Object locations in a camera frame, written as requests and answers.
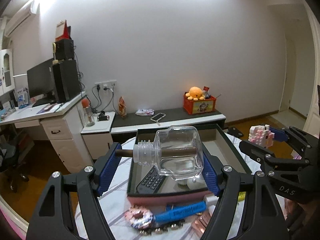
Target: blue marker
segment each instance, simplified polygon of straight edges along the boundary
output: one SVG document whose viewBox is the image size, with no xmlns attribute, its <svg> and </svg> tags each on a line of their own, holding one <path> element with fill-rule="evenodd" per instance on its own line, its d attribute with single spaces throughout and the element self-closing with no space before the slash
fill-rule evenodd
<svg viewBox="0 0 320 240">
<path fill-rule="evenodd" d="M 201 201 L 196 204 L 177 207 L 170 211 L 163 212 L 161 214 L 155 215 L 154 220 L 157 223 L 167 223 L 171 221 L 177 221 L 188 216 L 194 215 L 196 213 L 201 213 L 207 209 L 207 206 L 204 201 Z"/>
</svg>

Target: drawer handle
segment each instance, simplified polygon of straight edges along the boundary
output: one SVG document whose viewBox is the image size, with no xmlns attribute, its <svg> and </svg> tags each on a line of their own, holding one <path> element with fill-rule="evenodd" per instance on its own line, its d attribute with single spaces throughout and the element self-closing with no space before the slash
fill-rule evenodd
<svg viewBox="0 0 320 240">
<path fill-rule="evenodd" d="M 60 133 L 60 130 L 57 132 L 51 131 L 51 134 L 57 134 L 57 133 Z"/>
</svg>

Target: chair wheel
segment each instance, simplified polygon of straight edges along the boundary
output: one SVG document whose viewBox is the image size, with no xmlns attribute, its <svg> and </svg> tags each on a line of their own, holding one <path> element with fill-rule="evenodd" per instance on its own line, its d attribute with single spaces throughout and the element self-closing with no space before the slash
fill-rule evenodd
<svg viewBox="0 0 320 240">
<path fill-rule="evenodd" d="M 17 192 L 17 187 L 15 187 L 14 185 L 10 185 L 10 189 L 16 193 Z"/>
<path fill-rule="evenodd" d="M 24 182 L 28 182 L 29 181 L 29 177 L 26 176 L 26 175 L 20 174 L 20 177 Z"/>
</svg>

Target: air conditioner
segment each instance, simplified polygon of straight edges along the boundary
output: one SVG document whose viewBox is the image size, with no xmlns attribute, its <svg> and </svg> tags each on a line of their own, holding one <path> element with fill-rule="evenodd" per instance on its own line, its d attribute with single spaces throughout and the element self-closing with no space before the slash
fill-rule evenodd
<svg viewBox="0 0 320 240">
<path fill-rule="evenodd" d="M 27 2 L 7 23 L 4 36 L 9 37 L 11 33 L 26 19 L 37 14 L 39 3 L 35 0 Z"/>
</svg>

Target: red storage box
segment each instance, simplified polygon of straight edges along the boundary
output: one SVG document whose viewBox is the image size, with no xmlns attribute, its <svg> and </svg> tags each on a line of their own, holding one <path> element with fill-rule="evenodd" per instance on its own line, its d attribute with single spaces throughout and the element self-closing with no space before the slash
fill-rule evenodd
<svg viewBox="0 0 320 240">
<path fill-rule="evenodd" d="M 203 114 L 215 111 L 216 98 L 211 96 L 209 99 L 205 100 L 188 100 L 188 98 L 183 96 L 183 108 L 188 112 L 188 114 Z"/>
</svg>

